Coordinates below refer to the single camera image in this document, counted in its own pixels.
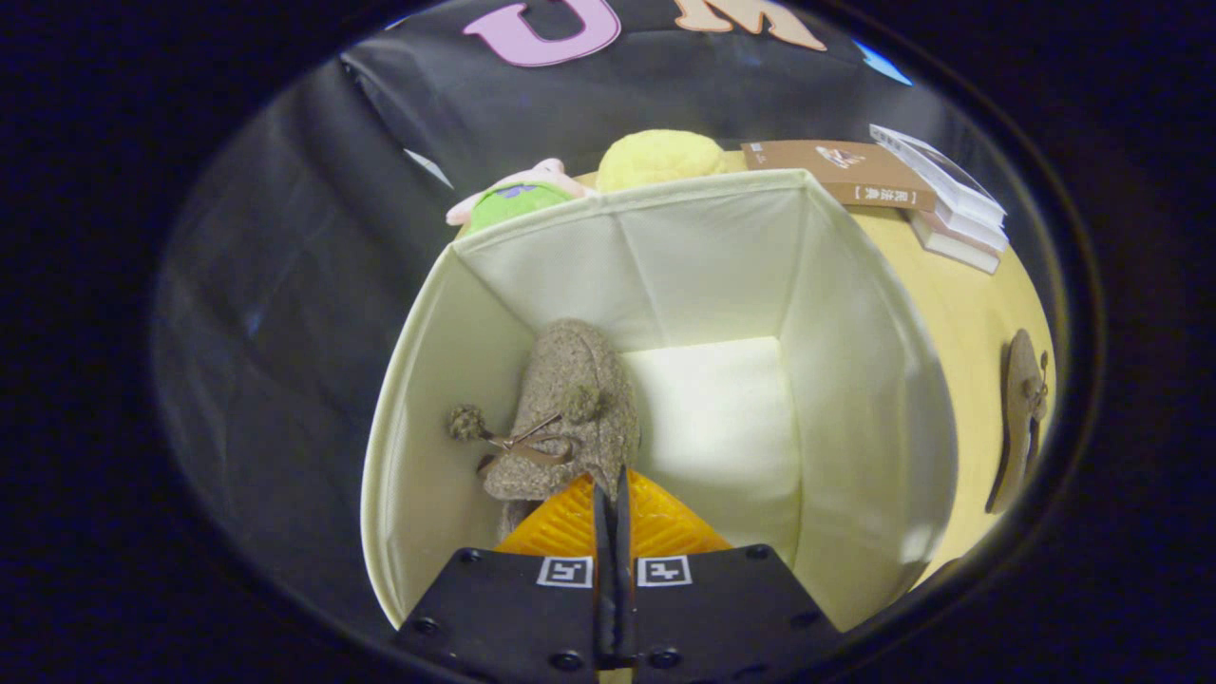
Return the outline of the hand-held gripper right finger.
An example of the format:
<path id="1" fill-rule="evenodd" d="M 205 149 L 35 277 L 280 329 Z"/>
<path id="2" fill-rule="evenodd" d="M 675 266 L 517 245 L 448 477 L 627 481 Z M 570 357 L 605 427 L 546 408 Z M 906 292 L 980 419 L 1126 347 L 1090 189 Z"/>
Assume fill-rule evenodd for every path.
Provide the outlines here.
<path id="1" fill-rule="evenodd" d="M 821 674 L 841 634 L 772 546 L 730 545 L 634 470 L 613 512 L 613 663 L 634 683 Z"/>

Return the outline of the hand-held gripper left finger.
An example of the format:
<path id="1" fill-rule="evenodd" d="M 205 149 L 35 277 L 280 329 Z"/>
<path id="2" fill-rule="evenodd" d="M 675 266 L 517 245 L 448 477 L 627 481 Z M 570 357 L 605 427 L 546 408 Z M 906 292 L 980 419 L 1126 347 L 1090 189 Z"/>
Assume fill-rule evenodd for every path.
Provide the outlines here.
<path id="1" fill-rule="evenodd" d="M 599 683 L 619 667 L 617 508 L 591 484 L 592 550 L 461 548 L 409 612 L 396 649 L 460 682 Z"/>

